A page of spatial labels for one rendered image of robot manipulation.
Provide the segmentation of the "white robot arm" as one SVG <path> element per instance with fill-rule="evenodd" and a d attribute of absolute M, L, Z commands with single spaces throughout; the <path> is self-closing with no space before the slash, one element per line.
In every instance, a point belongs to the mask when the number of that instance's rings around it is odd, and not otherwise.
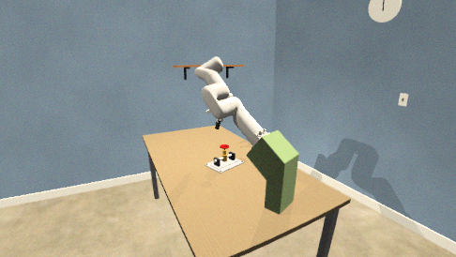
<path fill-rule="evenodd" d="M 249 140 L 252 144 L 251 148 L 253 148 L 261 137 L 269 133 L 266 133 L 266 129 L 262 129 L 258 125 L 238 98 L 234 98 L 232 94 L 229 94 L 228 87 L 219 75 L 222 70 L 223 63 L 218 57 L 214 57 L 195 70 L 195 74 L 208 85 L 202 90 L 203 100 L 209 109 L 206 113 L 212 113 L 217 119 L 232 115 L 234 123 Z"/>

